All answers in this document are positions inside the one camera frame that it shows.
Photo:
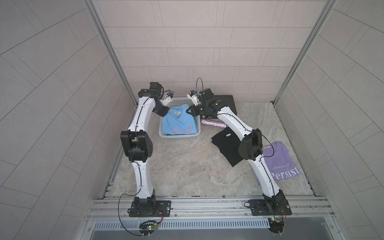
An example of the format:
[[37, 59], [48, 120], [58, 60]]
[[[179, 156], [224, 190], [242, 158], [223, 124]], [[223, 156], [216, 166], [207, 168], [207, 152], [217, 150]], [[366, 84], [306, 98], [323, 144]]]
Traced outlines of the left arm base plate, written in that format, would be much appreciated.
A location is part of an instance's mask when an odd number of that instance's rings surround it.
[[128, 209], [129, 217], [143, 217], [143, 218], [155, 218], [155, 217], [169, 217], [171, 210], [171, 201], [156, 201], [148, 202], [146, 204], [139, 205], [133, 202], [132, 206]]

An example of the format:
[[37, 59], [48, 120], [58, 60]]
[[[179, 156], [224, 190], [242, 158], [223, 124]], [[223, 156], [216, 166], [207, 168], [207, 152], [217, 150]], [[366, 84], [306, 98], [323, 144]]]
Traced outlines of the green circuit board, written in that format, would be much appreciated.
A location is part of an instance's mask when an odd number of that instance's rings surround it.
[[281, 235], [285, 230], [285, 221], [281, 218], [268, 218], [269, 228], [268, 230], [273, 234]]
[[144, 236], [150, 236], [153, 234], [160, 226], [160, 222], [157, 221], [145, 221], [139, 225], [139, 233]]

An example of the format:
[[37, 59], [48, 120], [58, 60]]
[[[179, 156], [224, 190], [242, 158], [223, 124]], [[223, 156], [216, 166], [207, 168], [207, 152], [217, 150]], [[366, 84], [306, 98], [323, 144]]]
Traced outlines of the aluminium mounting rail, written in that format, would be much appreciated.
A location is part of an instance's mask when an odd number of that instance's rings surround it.
[[[292, 215], [290, 216], [253, 216], [244, 206], [248, 200], [262, 200], [256, 197], [170, 197], [158, 198], [158, 201], [171, 201], [170, 216], [165, 220], [183, 219], [250, 219], [250, 218], [305, 218], [333, 217], [335, 213], [325, 197], [287, 196]], [[87, 220], [131, 220], [128, 209], [131, 198], [105, 198], [92, 201], [85, 218]]]

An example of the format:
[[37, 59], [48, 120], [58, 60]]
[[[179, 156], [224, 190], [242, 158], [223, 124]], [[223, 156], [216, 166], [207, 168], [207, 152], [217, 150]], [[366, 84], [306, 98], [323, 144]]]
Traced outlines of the black t-shirt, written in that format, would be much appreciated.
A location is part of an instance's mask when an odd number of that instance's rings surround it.
[[225, 128], [218, 134], [214, 135], [212, 137], [212, 143], [219, 148], [220, 152], [224, 155], [232, 167], [244, 159], [239, 154], [241, 141], [232, 129]]

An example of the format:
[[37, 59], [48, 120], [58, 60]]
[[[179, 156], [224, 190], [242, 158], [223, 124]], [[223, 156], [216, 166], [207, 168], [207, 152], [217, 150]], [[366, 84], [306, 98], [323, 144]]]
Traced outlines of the black hard case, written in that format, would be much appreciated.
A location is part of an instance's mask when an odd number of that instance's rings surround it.
[[228, 107], [234, 114], [237, 114], [237, 109], [232, 95], [217, 95], [208, 100], [209, 110], [205, 114], [206, 119], [217, 119], [218, 113], [224, 108]]

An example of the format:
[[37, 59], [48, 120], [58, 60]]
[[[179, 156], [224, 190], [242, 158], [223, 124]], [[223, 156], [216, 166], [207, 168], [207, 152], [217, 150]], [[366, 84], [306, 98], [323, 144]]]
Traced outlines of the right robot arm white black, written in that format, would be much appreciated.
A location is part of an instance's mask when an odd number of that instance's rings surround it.
[[285, 209], [289, 209], [288, 201], [273, 179], [265, 163], [263, 155], [263, 134], [259, 129], [252, 129], [245, 124], [222, 100], [216, 100], [211, 89], [203, 89], [199, 93], [190, 91], [188, 99], [193, 102], [187, 113], [192, 116], [212, 115], [214, 118], [223, 121], [239, 138], [240, 146], [238, 152], [252, 167], [258, 178], [263, 191], [265, 200], [264, 208], [270, 215], [287, 214]]

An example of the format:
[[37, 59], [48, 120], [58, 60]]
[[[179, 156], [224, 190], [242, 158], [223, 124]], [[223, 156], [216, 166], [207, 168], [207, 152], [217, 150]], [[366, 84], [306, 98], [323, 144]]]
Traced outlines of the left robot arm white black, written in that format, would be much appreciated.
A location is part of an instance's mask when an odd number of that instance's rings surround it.
[[135, 172], [137, 193], [132, 196], [133, 210], [136, 212], [156, 210], [156, 196], [149, 167], [154, 148], [147, 129], [152, 113], [163, 117], [169, 110], [161, 101], [163, 90], [163, 86], [157, 82], [151, 82], [148, 89], [140, 90], [132, 123], [120, 134], [124, 154], [129, 158]]

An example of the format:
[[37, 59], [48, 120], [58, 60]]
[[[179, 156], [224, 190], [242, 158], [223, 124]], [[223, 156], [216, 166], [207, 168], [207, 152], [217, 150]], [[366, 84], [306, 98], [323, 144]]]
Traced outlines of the white plastic laundry basket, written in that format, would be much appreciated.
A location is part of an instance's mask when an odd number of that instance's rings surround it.
[[193, 117], [187, 109], [193, 102], [187, 97], [173, 98], [165, 117], [160, 118], [159, 136], [167, 139], [194, 138], [201, 133], [200, 116]]

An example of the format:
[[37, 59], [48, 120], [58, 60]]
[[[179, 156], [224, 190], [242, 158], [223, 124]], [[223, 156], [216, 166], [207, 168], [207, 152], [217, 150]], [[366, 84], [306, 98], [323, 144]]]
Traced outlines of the light blue t-shirt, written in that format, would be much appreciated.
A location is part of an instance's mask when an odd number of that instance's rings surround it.
[[185, 104], [170, 108], [162, 120], [162, 134], [170, 136], [196, 134], [198, 131], [195, 118], [186, 112], [189, 107]]

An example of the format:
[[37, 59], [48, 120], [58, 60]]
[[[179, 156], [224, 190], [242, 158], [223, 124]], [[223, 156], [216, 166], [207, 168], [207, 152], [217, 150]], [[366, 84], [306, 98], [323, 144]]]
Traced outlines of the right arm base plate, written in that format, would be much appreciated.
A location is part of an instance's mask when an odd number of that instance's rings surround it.
[[292, 210], [287, 200], [274, 204], [270, 200], [248, 200], [244, 206], [251, 210], [253, 216], [290, 216]]

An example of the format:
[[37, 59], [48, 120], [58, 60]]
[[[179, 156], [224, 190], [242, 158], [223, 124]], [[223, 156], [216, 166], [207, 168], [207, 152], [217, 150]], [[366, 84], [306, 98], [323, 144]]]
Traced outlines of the left green circuit board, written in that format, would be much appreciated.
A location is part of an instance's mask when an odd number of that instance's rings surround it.
[[144, 236], [150, 236], [153, 234], [160, 226], [160, 222], [157, 221], [145, 221], [139, 225], [139, 233]]

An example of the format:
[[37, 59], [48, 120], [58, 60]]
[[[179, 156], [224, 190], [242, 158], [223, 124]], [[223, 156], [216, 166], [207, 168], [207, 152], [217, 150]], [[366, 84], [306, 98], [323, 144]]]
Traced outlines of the right green circuit board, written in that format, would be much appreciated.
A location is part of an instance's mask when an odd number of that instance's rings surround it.
[[285, 221], [281, 218], [268, 218], [269, 228], [268, 230], [273, 234], [281, 235], [285, 230]]

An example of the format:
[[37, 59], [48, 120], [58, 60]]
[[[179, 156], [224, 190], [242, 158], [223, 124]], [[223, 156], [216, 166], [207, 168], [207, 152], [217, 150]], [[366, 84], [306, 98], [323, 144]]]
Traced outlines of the purple folded t-shirt Persist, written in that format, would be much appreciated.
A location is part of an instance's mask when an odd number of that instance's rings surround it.
[[286, 180], [301, 174], [293, 162], [287, 147], [282, 142], [274, 142], [263, 148], [264, 166], [275, 181]]

